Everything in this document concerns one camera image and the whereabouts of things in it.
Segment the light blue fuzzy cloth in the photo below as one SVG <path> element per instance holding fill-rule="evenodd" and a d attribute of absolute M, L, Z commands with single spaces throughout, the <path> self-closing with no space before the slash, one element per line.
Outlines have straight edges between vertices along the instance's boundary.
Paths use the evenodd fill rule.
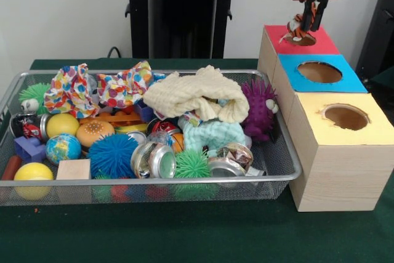
<path fill-rule="evenodd" d="M 239 123 L 210 120 L 194 127 L 181 116 L 178 125 L 183 130 L 185 149 L 201 151 L 204 146 L 208 146 L 210 150 L 215 150 L 232 142 L 246 145 L 245 134 Z"/>

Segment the wooden block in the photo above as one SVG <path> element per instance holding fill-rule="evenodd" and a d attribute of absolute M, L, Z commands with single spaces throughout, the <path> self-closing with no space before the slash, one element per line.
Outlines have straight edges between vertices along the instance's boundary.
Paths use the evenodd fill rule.
<path fill-rule="evenodd" d="M 56 180 L 89 180 L 90 160 L 62 160 L 59 162 Z"/>
<path fill-rule="evenodd" d="M 270 82 L 272 82 L 273 79 L 277 58 L 278 56 L 270 41 L 266 27 L 264 27 L 263 37 L 260 47 L 259 64 L 257 66 L 257 69 L 260 72 L 265 73 L 268 76 Z"/>
<path fill-rule="evenodd" d="M 281 38 L 287 33 L 286 26 L 269 26 L 265 25 L 260 47 L 259 64 L 257 69 L 268 76 L 272 83 L 277 58 L 279 54 L 284 55 L 338 55 L 339 51 L 335 47 L 324 28 L 321 27 L 313 33 L 317 42 L 313 46 L 295 46 L 282 40 Z"/>
<path fill-rule="evenodd" d="M 90 160 L 63 160 L 59 163 L 56 180 L 90 179 Z M 90 186 L 57 186 L 56 192 L 61 204 L 90 204 Z"/>
<path fill-rule="evenodd" d="M 294 91 L 367 93 L 342 55 L 279 55 L 272 86 L 286 124 Z"/>
<path fill-rule="evenodd" d="M 374 209 L 394 168 L 394 127 L 371 94 L 296 93 L 288 128 L 299 211 Z"/>

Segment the green fuzzy toy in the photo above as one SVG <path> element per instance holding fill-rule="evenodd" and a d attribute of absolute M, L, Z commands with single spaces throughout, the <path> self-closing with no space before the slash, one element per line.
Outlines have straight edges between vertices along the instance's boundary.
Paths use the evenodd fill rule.
<path fill-rule="evenodd" d="M 96 176 L 94 179 L 96 180 L 109 180 L 111 179 L 110 176 L 105 174 L 101 174 Z M 92 186 L 93 188 L 93 196 L 99 203 L 111 203 L 112 202 L 112 195 L 111 195 L 111 185 L 97 185 Z"/>
<path fill-rule="evenodd" d="M 185 150 L 176 155 L 177 170 L 175 178 L 208 178 L 208 156 L 205 152 Z M 177 200 L 210 200 L 216 196 L 217 184 L 177 184 L 174 195 Z"/>
<path fill-rule="evenodd" d="M 19 94 L 19 102 L 23 107 L 24 106 L 23 102 L 31 99 L 35 99 L 38 102 L 38 110 L 37 114 L 45 114 L 49 113 L 47 108 L 44 106 L 44 94 L 50 89 L 50 84 L 48 83 L 37 83 L 32 86 L 29 86 L 27 89 L 24 89 L 23 91 L 20 92 Z"/>

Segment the yellow towel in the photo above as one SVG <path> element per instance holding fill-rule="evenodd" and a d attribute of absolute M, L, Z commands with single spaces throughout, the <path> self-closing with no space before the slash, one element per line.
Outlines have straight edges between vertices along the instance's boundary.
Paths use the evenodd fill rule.
<path fill-rule="evenodd" d="M 228 103 L 221 107 L 208 99 L 224 99 Z M 210 65 L 199 69 L 196 75 L 180 77 L 178 72 L 170 74 L 152 85 L 144 94 L 143 101 L 168 118 L 196 110 L 203 121 L 219 118 L 227 123 L 241 123 L 249 111 L 249 104 L 238 83 L 224 77 L 219 69 Z"/>

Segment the wire mesh basket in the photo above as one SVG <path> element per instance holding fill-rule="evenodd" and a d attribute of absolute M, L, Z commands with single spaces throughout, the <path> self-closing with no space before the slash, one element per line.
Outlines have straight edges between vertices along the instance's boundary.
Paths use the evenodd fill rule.
<path fill-rule="evenodd" d="M 181 75 L 195 71 L 179 71 Z M 56 71 L 29 71 L 21 73 L 12 81 L 0 102 L 0 176 L 9 158 L 15 155 L 14 137 L 8 126 L 10 117 L 20 112 L 20 91 L 36 83 L 50 83 Z M 117 71 L 92 71 L 90 74 L 114 74 Z M 225 70 L 227 78 L 239 84 L 256 77 L 267 78 L 256 70 Z M 52 205 L 97 204 L 152 201 L 208 201 L 208 200 L 266 200 L 276 199 L 290 180 L 300 176 L 301 166 L 292 144 L 282 114 L 275 116 L 275 128 L 271 141 L 254 142 L 253 167 L 266 172 L 258 177 L 215 177 L 201 179 L 113 179 L 113 180 L 34 180 L 0 181 L 0 205 Z M 44 161 L 56 176 L 57 167 Z M 38 200 L 26 200 L 17 192 L 34 196 L 45 191 Z"/>

